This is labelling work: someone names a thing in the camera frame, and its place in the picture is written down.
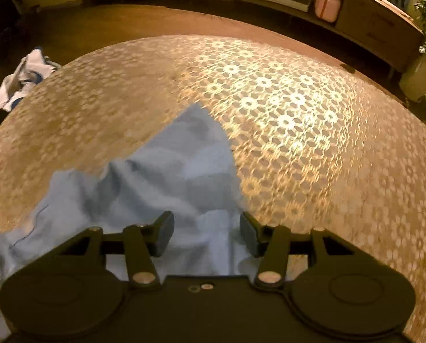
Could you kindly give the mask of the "light blue t-shirt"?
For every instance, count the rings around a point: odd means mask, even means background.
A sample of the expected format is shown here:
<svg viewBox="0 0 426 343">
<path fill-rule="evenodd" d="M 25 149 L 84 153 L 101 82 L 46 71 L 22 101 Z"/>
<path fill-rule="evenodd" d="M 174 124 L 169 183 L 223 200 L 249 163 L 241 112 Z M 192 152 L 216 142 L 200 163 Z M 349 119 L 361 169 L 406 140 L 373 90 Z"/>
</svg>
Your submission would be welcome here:
<svg viewBox="0 0 426 343">
<path fill-rule="evenodd" d="M 79 232 L 120 232 L 165 211 L 175 228 L 155 260 L 161 277 L 253 276 L 258 262 L 239 231 L 241 192 L 228 138 L 198 105 L 99 177 L 60 171 L 28 220 L 0 233 L 0 280 Z"/>
</svg>

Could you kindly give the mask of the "floral lace tablecloth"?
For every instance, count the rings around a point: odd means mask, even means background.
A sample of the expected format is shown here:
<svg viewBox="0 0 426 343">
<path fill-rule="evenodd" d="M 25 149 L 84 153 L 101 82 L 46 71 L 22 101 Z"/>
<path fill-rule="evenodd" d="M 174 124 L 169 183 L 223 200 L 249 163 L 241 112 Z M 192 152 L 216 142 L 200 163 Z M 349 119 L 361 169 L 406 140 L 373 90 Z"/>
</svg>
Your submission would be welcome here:
<svg viewBox="0 0 426 343">
<path fill-rule="evenodd" d="M 53 173 L 104 165 L 200 102 L 231 142 L 260 221 L 321 226 L 412 282 L 406 328 L 426 342 L 426 126 L 339 67 L 249 40 L 158 36 L 66 64 L 0 127 L 0 231 L 27 218 Z"/>
</svg>

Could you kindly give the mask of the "white and blue jersey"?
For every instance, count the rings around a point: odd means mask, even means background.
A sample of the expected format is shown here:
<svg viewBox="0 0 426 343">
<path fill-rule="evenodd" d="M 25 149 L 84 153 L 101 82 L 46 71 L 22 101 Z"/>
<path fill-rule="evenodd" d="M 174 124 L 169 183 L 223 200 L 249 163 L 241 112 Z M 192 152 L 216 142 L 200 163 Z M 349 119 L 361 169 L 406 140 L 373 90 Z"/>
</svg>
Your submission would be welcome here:
<svg viewBox="0 0 426 343">
<path fill-rule="evenodd" d="M 0 111 L 11 112 L 36 85 L 61 67 L 44 55 L 40 47 L 29 52 L 0 85 Z"/>
</svg>

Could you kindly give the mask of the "pink box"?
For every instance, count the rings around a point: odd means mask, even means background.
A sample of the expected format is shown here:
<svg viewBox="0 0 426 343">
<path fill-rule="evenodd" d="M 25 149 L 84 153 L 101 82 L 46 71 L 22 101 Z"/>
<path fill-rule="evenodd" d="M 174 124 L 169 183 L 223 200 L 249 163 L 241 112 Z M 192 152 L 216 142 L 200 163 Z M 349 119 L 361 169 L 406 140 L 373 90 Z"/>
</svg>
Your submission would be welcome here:
<svg viewBox="0 0 426 343">
<path fill-rule="evenodd" d="M 314 13 L 318 18 L 334 23 L 338 18 L 341 5 L 341 0 L 315 0 Z"/>
</svg>

